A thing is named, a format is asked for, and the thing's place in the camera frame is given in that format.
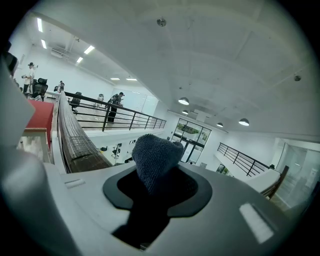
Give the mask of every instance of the ceiling light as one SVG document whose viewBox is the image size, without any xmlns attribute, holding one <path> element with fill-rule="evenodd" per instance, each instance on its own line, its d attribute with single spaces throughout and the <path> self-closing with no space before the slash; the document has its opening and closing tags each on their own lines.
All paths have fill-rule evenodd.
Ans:
<svg viewBox="0 0 320 256">
<path fill-rule="evenodd" d="M 182 97 L 178 100 L 183 105 L 189 105 L 189 100 L 186 97 Z"/>
<path fill-rule="evenodd" d="M 46 41 L 41 39 L 41 43 L 44 49 L 47 49 Z"/>
<path fill-rule="evenodd" d="M 243 125 L 243 126 L 249 126 L 249 121 L 248 121 L 248 119 L 246 119 L 246 118 L 242 118 L 242 119 L 239 121 L 239 124 L 240 124 L 240 125 Z"/>
<path fill-rule="evenodd" d="M 42 20 L 40 18 L 36 18 L 36 19 L 37 19 L 37 22 L 38 22 L 38 30 L 40 32 L 43 32 L 43 30 L 42 30 Z"/>
<path fill-rule="evenodd" d="M 85 53 L 85 54 L 88 54 L 88 53 L 90 53 L 93 49 L 94 49 L 94 47 L 93 47 L 92 45 L 90 45 L 90 46 L 84 51 L 84 53 Z"/>
<path fill-rule="evenodd" d="M 84 58 L 79 57 L 78 60 L 76 61 L 77 63 L 80 63 Z"/>
</svg>

